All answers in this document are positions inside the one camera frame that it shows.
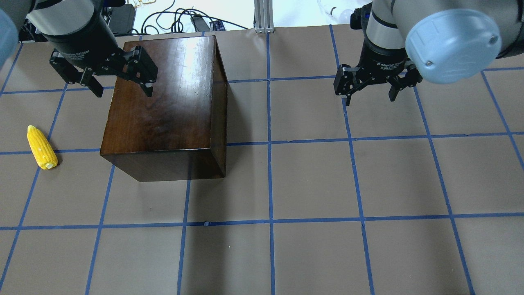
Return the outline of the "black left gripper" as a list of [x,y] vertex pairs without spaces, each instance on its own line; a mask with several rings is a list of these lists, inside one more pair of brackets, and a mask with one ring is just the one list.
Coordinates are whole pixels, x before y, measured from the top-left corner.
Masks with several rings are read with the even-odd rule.
[[[116,75],[138,84],[146,97],[152,96],[158,77],[155,62],[141,45],[124,52],[103,17],[92,16],[83,28],[66,35],[43,35],[56,49],[50,65],[65,83],[86,86],[100,98],[104,89],[94,74]],[[110,61],[113,54],[119,62]]]

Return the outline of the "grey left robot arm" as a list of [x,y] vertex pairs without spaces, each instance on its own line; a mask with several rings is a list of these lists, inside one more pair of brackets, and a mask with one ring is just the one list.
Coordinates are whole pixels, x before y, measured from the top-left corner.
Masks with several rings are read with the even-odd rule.
[[152,96],[158,67],[142,46],[121,49],[92,0],[2,0],[1,64],[19,42],[19,31],[28,19],[51,43],[50,65],[67,84],[80,84],[97,97],[103,87],[96,75],[114,75],[138,84]]

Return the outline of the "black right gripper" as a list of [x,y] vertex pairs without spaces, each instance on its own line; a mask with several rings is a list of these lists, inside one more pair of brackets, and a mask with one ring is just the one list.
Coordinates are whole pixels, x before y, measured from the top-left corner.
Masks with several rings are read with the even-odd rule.
[[407,59],[405,48],[382,48],[369,39],[365,39],[359,66],[339,65],[337,67],[333,83],[335,94],[346,96],[346,107],[348,107],[356,91],[362,90],[369,82],[386,83],[387,77],[390,77],[388,82],[391,88],[388,97],[391,102],[394,102],[400,91],[405,88],[413,88],[423,80],[416,66],[408,66],[403,77],[398,75],[404,71]]

